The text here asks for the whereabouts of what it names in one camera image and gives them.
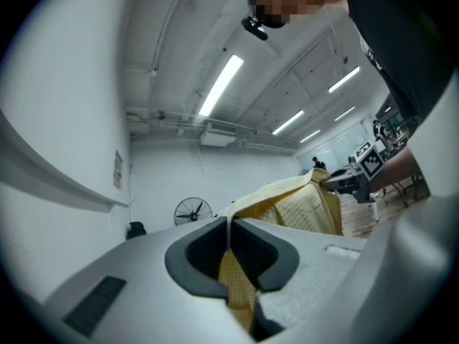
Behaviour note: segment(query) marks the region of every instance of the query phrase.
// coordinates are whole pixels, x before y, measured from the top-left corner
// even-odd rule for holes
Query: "electric fan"
[[[212,210],[208,203],[200,198],[187,198],[183,200],[175,209],[175,225],[200,221],[212,218]]]

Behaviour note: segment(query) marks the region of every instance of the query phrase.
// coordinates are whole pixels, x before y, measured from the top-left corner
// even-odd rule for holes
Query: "yellow cloth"
[[[219,216],[229,221],[254,218],[303,231],[342,235],[339,198],[319,186],[327,178],[330,173],[314,168],[304,176],[271,183],[237,200]],[[256,289],[231,251],[222,259],[219,281],[228,287],[228,308],[248,331]]]

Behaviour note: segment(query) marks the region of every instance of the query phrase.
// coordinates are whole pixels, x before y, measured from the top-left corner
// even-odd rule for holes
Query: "fluorescent light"
[[[207,98],[204,101],[201,110],[199,111],[200,115],[209,116],[212,108],[215,106],[215,103],[217,103],[224,89],[231,82],[231,79],[235,76],[236,72],[239,70],[243,63],[244,60],[240,57],[237,57],[235,54],[231,56],[228,63],[220,73],[220,76],[218,77],[214,86],[210,90],[209,95],[207,95]]]
[[[348,113],[350,113],[356,106],[353,106],[351,108],[349,108],[345,113],[343,113],[342,115],[338,116],[337,118],[335,118],[335,121],[338,121],[340,118],[342,118],[343,116],[346,116]]]
[[[328,141],[325,144],[322,144],[321,146],[319,146],[317,149],[320,149],[320,148],[322,148],[323,146],[325,146],[327,144],[328,144]]]
[[[286,123],[281,125],[278,129],[274,130],[273,131],[273,135],[276,135],[276,134],[280,133],[284,128],[289,126],[293,121],[295,121],[297,118],[299,118],[303,113],[304,113],[304,111],[301,110],[299,113],[297,113],[295,116],[293,116],[290,120],[288,120]]]
[[[306,136],[300,143],[302,143],[303,141],[307,141],[311,136],[314,136],[316,133],[319,133],[320,130],[317,130],[317,131],[314,131],[312,134]]]
[[[343,135],[346,134],[346,133],[347,133],[347,131],[344,131],[344,133],[342,133],[342,134],[336,136],[336,138],[339,138],[339,137],[343,136]]]
[[[345,82],[347,82],[349,79],[351,79],[355,74],[357,74],[360,71],[360,66],[356,67],[354,70],[352,70],[348,75],[346,75],[343,79],[339,80],[336,84],[333,84],[331,87],[328,89],[328,93],[332,93],[337,87],[340,87],[343,85]]]

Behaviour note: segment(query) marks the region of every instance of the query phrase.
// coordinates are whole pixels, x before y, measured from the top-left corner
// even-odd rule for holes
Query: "wooden floor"
[[[401,182],[404,187],[411,184],[408,178]],[[420,186],[417,191],[417,200],[413,199],[414,188],[407,189],[408,207],[423,203],[429,195],[426,186]],[[379,213],[379,222],[397,220],[400,214],[407,210],[403,204],[402,197],[398,191],[389,186],[386,188],[386,196],[382,197],[382,190],[379,191],[379,196],[376,197],[376,203]],[[343,224],[344,236],[368,238],[372,229],[377,224],[374,220],[373,206],[371,204],[358,204],[352,195],[339,195],[341,199],[341,219]]]

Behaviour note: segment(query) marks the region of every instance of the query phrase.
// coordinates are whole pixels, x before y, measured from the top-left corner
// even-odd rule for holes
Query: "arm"
[[[379,174],[370,182],[370,191],[377,192],[383,187],[404,180],[420,171],[415,157],[408,147],[389,159]]]

